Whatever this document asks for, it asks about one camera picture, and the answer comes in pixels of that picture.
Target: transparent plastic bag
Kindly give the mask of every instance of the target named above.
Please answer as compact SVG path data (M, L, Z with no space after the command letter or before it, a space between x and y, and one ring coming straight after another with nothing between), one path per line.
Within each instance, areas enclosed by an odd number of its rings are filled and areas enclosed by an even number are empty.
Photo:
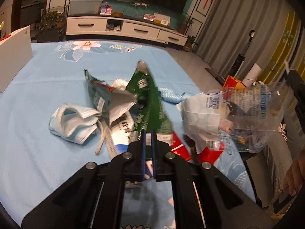
M197 153L205 147L224 150L226 137L238 151L258 153L277 130L292 96L280 83L201 93L181 103L184 131L195 141Z

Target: paper roll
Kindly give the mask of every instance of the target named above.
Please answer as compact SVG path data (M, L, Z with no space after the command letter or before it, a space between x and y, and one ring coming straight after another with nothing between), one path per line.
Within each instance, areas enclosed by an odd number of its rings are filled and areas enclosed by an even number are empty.
M257 65L257 63L254 63L249 73L246 75L245 79L242 81L242 83L249 87L252 85L252 83L256 80L257 76L261 72L261 68Z

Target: black handle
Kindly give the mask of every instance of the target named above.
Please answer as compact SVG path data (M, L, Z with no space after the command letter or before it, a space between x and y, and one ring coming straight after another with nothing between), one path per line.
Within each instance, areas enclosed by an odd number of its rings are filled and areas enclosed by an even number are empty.
M179 41L178 39L172 38L172 37L168 37L170 40L175 40L175 41Z
M94 24L78 24L79 27L93 27Z
M141 33L148 33L148 31L141 30L141 29L136 29L136 28L134 28L134 30L135 30L135 31L139 31L139 32L141 32Z

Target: black planter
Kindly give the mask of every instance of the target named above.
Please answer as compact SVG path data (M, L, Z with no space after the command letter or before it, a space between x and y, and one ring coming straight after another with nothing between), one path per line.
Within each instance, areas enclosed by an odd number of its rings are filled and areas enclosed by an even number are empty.
M37 43L63 41L64 29L54 28L43 30L36 35Z

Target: green plant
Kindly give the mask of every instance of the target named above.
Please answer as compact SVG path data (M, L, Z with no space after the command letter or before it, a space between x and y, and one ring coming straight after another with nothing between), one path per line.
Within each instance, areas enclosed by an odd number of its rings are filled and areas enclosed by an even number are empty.
M193 21L193 18L190 17L187 13L182 13L181 23L183 23L187 26L191 26L191 25L193 25L194 21Z
M195 36L189 36L188 35L188 39L186 40L186 43L185 44L188 44L188 45L198 45L196 42L195 42Z
M39 24L40 30L51 29L57 27L57 21L60 19L62 13L58 11L51 11L42 16Z

